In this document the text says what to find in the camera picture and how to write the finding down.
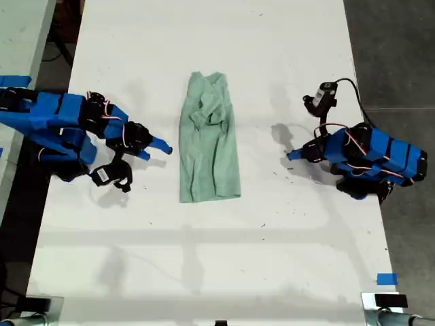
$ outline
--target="dark floor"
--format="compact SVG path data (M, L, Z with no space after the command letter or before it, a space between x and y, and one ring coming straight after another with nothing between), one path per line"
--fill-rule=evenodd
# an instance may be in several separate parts
M362 102L373 122L393 137L410 141L435 155L435 0L345 0L349 32ZM46 58L56 48L46 47ZM37 88L67 89L69 68L59 58L41 66ZM25 291L37 231L46 197L47 179L32 170L28 143L0 229L1 248L13 275L11 287ZM396 187L382 214L400 292L408 295L409 312L435 316L435 176L429 165L424 182ZM32 179L36 187L29 187ZM22 205L23 198L33 198Z
M373 122L435 155L435 1L345 0L358 86ZM391 264L409 312L435 316L435 174L382 205Z

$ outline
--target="green shirt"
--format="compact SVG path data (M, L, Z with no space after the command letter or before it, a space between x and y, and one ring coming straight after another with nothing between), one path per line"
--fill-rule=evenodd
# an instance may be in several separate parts
M180 201L241 195L234 113L226 77L190 77L179 124Z

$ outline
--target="white table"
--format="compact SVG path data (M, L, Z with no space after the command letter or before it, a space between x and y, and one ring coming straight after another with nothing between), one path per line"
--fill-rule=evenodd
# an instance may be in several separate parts
M228 76L242 196L179 203L178 123L193 71ZM354 76L341 0L87 0L69 91L98 91L175 148L132 159L132 191L52 178L29 294L61 325L365 325L391 272L379 205L284 151L313 137L302 104ZM351 86L329 121L362 120ZM110 161L100 143L96 165Z
M0 75L31 76L35 87L55 0L0 0ZM0 224L14 180L22 134L0 124Z

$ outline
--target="blue tape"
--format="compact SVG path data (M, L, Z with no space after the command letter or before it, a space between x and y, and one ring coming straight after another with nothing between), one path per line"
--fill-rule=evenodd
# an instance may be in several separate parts
M0 87L27 87L31 81L29 76L0 76Z
M378 273L378 278L376 283L378 285L397 285L397 274L396 273Z

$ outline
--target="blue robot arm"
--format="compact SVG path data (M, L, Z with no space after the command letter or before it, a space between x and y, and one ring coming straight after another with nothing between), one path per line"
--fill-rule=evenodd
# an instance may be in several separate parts
M7 81L23 86L18 83L21 79L7 77L0 77L0 87ZM125 192L130 190L133 178L131 167L122 160L124 154L149 160L145 151L149 146L172 153L165 141L153 137L141 124L130 122L123 110L94 92L85 97L17 87L0 89L0 122L37 143L37 160L62 180L89 174L97 185L115 182ZM87 131L105 139L116 153L112 163L92 173L88 166L94 162L97 148Z
M417 146L391 138L376 129L368 117L369 123L360 123L353 128L326 122L329 109L336 106L336 90L338 82L342 80L352 83L362 109L358 90L350 79L321 84L314 97L304 97L304 105L309 113L320 118L314 139L290 152L288 159L306 159L312 163L328 160L331 163L330 172L343 176L337 183L337 189L356 199L377 194L382 202L391 193L394 184L406 187L423 180L428 167L428 155ZM329 134L327 125L344 128Z

